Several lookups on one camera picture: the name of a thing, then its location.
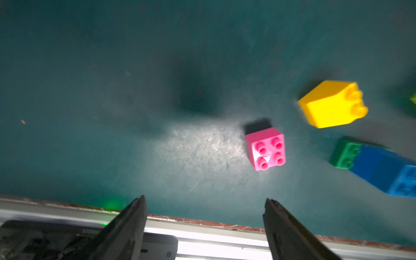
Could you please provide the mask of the yellow lego brick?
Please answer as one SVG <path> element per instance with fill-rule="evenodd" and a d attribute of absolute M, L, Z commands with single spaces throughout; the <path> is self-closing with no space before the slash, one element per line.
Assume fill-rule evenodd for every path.
<path fill-rule="evenodd" d="M 347 125 L 368 113 L 356 82 L 323 81 L 298 103 L 308 123 L 316 128 Z"/>

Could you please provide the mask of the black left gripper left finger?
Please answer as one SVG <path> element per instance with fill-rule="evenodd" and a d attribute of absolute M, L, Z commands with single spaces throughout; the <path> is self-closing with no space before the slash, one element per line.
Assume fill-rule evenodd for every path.
<path fill-rule="evenodd" d="M 144 196 L 134 199 L 84 247 L 66 260 L 137 260 L 147 220 Z"/>

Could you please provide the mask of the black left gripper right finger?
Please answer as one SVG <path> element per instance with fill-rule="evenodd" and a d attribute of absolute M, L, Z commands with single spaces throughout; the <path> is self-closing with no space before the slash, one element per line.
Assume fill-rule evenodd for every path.
<path fill-rule="evenodd" d="M 273 260 L 341 260 L 273 199 L 265 202 L 263 222 Z"/>

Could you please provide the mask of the blue lego brick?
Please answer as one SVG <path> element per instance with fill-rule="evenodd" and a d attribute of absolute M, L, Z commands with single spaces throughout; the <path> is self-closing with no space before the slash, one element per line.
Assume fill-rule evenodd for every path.
<path fill-rule="evenodd" d="M 388 192 L 391 196 L 415 198 L 416 197 L 416 167 L 405 166 L 392 183 Z"/>
<path fill-rule="evenodd" d="M 362 146 L 350 171 L 388 194 L 392 183 L 407 165 L 416 166 L 416 162 L 384 148 Z"/>

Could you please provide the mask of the dark green long lego brick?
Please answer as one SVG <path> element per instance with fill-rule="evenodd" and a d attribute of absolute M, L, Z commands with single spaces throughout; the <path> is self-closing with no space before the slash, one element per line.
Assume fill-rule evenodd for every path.
<path fill-rule="evenodd" d="M 337 169 L 350 170 L 354 166 L 354 160 L 361 153 L 362 146 L 380 147 L 392 151 L 386 146 L 367 143 L 347 136 L 338 141 L 329 163 Z"/>

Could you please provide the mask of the lime green long lego brick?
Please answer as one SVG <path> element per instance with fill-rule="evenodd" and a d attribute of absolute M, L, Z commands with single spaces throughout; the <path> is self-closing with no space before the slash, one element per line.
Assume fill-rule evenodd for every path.
<path fill-rule="evenodd" d="M 409 99 L 414 105 L 416 105 L 416 94 L 413 94 Z"/>

